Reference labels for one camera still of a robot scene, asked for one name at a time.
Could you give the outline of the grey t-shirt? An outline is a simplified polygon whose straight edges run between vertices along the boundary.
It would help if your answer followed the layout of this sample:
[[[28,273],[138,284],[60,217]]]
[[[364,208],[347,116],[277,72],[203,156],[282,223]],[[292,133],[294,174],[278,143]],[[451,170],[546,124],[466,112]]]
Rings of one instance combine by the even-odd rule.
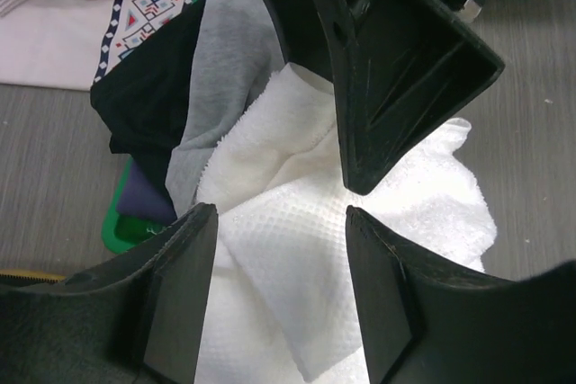
[[[178,216],[217,144],[263,92],[284,59],[263,0],[206,0],[191,66],[189,106],[165,186]]]

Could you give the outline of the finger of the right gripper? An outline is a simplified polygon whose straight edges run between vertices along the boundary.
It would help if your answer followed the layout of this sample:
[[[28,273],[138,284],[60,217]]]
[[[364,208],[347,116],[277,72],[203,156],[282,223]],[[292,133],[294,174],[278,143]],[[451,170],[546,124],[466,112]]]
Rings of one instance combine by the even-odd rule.
[[[263,0],[283,59],[333,81],[327,38],[312,0]]]

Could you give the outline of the navy purple garment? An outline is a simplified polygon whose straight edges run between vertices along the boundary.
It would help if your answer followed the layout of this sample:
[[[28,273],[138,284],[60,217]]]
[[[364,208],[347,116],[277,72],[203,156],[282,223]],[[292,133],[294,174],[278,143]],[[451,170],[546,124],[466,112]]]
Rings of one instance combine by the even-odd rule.
[[[116,211],[123,216],[145,219],[161,225],[176,221],[171,201],[160,193],[132,161],[126,181],[121,188]]]

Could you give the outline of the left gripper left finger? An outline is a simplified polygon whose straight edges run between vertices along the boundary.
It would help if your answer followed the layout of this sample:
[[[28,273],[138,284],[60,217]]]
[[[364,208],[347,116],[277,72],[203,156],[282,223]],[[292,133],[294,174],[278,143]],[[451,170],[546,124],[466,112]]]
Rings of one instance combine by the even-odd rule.
[[[2,382],[193,382],[217,230],[216,208],[199,204],[64,281],[3,285]]]

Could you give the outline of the white towel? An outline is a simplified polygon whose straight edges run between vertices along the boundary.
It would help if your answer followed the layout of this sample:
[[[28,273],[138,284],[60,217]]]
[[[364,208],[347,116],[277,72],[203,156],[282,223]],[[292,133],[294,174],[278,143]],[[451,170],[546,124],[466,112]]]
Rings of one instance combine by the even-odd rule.
[[[361,196],[343,184],[332,85],[294,64],[273,74],[199,183],[219,223],[196,381],[367,382],[347,208],[480,270],[497,229],[455,158],[470,130],[446,121]]]

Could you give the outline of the black garment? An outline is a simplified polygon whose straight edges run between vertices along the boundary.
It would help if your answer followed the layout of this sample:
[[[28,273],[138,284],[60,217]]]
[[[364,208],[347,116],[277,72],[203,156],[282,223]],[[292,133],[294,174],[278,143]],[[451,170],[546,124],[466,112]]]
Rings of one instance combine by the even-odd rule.
[[[147,38],[90,90],[114,154],[132,156],[163,195],[172,150],[188,113],[190,75],[203,4],[193,4]]]

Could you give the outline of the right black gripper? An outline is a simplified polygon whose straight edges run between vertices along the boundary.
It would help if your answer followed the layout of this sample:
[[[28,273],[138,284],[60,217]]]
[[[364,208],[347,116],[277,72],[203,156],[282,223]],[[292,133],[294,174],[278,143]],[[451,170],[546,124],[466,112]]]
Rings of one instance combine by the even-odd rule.
[[[504,65],[469,27],[485,0],[312,0],[332,67],[343,182],[365,195]]]

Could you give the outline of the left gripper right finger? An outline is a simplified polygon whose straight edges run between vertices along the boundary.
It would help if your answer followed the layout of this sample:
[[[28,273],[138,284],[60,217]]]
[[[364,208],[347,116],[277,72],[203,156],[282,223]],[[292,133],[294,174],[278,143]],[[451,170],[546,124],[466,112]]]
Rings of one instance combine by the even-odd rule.
[[[575,264],[507,281],[346,211],[346,250],[372,383],[572,383]]]

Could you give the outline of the patterned white cloth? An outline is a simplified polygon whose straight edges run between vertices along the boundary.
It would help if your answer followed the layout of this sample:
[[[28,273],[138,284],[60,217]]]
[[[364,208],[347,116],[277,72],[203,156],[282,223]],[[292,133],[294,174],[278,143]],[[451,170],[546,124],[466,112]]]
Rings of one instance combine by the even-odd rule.
[[[1,20],[1,81],[86,91],[194,0],[31,0]]]

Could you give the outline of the yellow Pikachu suitcase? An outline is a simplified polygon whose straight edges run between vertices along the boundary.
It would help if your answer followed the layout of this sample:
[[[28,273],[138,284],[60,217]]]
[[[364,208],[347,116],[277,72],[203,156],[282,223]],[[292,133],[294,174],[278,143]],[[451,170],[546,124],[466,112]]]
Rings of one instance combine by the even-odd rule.
[[[55,275],[45,272],[33,272],[17,269],[1,271],[1,284],[14,287],[25,287],[42,283],[58,283],[65,280],[65,276]]]

